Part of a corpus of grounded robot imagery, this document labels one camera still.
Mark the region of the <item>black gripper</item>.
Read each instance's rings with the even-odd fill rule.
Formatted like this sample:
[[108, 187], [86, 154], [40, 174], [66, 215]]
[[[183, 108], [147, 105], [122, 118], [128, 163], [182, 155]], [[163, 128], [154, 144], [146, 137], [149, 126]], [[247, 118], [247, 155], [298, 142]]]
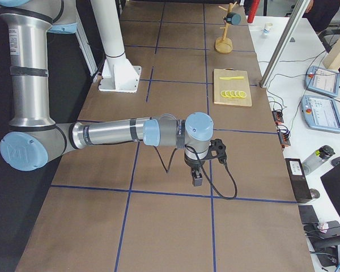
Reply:
[[207, 155], [207, 151], [197, 153], [195, 149], [192, 147], [185, 147], [184, 150], [184, 160], [185, 163], [191, 167], [190, 173], [192, 176], [192, 184], [193, 186], [201, 186], [203, 177], [201, 173], [201, 169], [197, 168], [200, 167], [205, 163], [204, 158]]

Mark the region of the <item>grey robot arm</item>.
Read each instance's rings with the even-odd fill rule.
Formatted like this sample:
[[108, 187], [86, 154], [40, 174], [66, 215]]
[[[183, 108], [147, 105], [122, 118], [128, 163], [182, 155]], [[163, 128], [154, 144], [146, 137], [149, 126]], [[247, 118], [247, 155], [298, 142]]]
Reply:
[[10, 44], [14, 118], [0, 142], [6, 163], [20, 171], [43, 167], [87, 146], [142, 141], [182, 149], [193, 185], [202, 183], [202, 166], [220, 145], [214, 123], [202, 112], [178, 120], [171, 114], [94, 124], [57, 124], [49, 113], [47, 34], [81, 30], [75, 1], [0, 1]]

